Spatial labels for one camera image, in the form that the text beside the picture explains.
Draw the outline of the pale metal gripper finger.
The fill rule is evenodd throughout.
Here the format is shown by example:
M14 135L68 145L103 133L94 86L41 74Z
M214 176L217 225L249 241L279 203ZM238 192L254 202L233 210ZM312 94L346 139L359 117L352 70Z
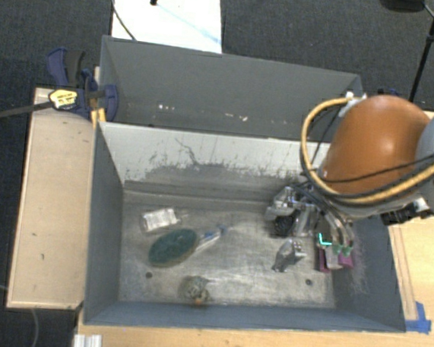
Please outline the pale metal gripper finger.
M283 270L287 270L288 266L295 265L304 257L307 257L307 253L304 251L303 245L300 242L290 242L284 256Z
M283 270L283 264L284 264L284 256L286 255L286 251L288 249L288 244L290 242L298 242L298 240L293 238L288 238L279 248L277 251L277 255L275 256L274 264L272 265L271 269L273 271L276 271L278 273L284 273L286 270Z

